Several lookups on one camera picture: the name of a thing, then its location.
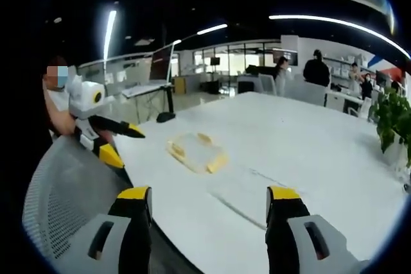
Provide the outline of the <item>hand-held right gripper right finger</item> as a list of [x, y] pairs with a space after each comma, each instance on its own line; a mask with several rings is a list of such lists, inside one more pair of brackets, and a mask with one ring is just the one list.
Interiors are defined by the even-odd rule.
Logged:
[[369, 264], [347, 249], [347, 239], [333, 225], [310, 214], [289, 187], [267, 187], [266, 222], [270, 273], [362, 273]]

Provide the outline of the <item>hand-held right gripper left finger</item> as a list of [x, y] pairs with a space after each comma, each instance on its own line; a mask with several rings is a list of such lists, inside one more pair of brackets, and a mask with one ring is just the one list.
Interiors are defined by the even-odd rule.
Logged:
[[125, 189], [69, 240], [60, 273], [149, 273], [152, 188]]

